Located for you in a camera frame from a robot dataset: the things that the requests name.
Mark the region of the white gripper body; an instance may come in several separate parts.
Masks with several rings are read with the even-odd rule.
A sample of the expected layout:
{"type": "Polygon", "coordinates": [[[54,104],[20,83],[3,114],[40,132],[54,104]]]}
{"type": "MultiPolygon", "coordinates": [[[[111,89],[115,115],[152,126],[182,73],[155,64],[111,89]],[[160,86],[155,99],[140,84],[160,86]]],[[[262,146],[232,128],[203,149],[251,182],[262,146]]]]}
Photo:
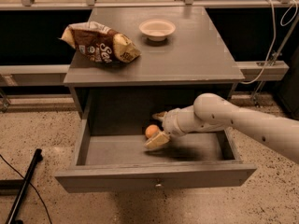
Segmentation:
{"type": "Polygon", "coordinates": [[[164,115],[163,129],[170,136],[186,134],[186,112],[184,109],[173,109],[164,115]]]}

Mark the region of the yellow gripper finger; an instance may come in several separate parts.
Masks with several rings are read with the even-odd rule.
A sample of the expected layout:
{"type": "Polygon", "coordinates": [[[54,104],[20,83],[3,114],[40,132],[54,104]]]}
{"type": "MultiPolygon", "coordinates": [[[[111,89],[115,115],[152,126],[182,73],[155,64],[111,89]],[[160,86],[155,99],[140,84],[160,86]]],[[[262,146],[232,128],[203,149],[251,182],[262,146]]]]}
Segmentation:
{"type": "Polygon", "coordinates": [[[161,148],[167,144],[170,140],[170,136],[162,131],[156,131],[155,133],[146,133],[148,140],[145,143],[145,148],[153,150],[161,148]]]}
{"type": "Polygon", "coordinates": [[[164,116],[167,114],[166,111],[155,113],[152,115],[152,117],[160,122],[164,121],[164,116]]]}

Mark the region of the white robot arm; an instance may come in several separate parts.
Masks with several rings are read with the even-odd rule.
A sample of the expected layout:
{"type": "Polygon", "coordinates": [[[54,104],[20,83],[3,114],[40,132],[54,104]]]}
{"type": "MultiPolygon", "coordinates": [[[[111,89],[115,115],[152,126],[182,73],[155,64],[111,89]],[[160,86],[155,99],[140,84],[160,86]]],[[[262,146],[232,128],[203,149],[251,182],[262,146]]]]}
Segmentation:
{"type": "Polygon", "coordinates": [[[157,149],[172,139],[188,133],[208,133],[227,127],[256,140],[285,158],[299,163],[299,122],[231,104],[219,95],[204,93],[193,105],[156,113],[162,123],[145,143],[147,149],[157,149]]]}

